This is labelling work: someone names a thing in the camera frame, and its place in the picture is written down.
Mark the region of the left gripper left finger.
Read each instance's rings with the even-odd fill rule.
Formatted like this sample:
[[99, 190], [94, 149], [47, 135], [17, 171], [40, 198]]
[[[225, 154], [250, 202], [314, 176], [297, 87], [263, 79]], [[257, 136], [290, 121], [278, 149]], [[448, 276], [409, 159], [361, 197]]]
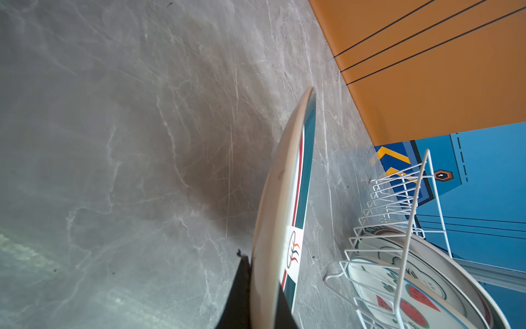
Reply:
[[251, 328], [249, 306], [251, 265], [247, 255], [238, 252], [237, 256], [240, 258], [240, 263], [223, 314], [216, 325], [217, 329]]

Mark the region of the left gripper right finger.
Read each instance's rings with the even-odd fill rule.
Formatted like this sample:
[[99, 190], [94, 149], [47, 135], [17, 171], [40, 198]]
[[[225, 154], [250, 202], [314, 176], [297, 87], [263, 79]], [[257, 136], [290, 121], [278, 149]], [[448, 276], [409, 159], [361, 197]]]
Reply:
[[278, 302], [274, 329], [298, 329], [281, 287], [278, 287]]

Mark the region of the green red rimmed plate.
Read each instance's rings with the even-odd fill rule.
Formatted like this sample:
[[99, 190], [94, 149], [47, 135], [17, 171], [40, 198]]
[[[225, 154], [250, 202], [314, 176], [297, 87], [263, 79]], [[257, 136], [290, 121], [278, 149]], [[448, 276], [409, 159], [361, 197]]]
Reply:
[[295, 307], [315, 123], [316, 93], [309, 88], [282, 133], [260, 200], [251, 254], [252, 328], [275, 327], [281, 294], [289, 311]]

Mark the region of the watermelon pattern plate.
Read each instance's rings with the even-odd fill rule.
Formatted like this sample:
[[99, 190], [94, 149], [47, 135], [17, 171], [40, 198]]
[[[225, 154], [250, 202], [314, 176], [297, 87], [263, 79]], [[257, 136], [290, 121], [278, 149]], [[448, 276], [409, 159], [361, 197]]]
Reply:
[[[380, 322], [397, 327], [394, 305], [398, 271], [365, 256], [353, 257], [347, 270], [371, 314]], [[404, 275], [400, 292], [399, 309], [407, 328], [475, 328], [464, 315], [409, 274]]]

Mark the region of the white wire dish rack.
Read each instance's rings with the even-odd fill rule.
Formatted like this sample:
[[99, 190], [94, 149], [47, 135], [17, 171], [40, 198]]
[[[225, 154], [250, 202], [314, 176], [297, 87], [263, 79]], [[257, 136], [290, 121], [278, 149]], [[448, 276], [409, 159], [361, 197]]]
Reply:
[[341, 270], [327, 274], [323, 282], [327, 287], [332, 279], [350, 282], [350, 296], [333, 287], [330, 291], [351, 306], [361, 328], [430, 328], [430, 320], [418, 324], [411, 318], [414, 307], [407, 299], [408, 290], [414, 288], [430, 299], [433, 311], [444, 309], [408, 271], [412, 239], [428, 233], [416, 224], [420, 190], [431, 186], [430, 195], [437, 204], [441, 202], [430, 150], [420, 162], [387, 172], [370, 183], [367, 208], [349, 239], [344, 259], [338, 263]]

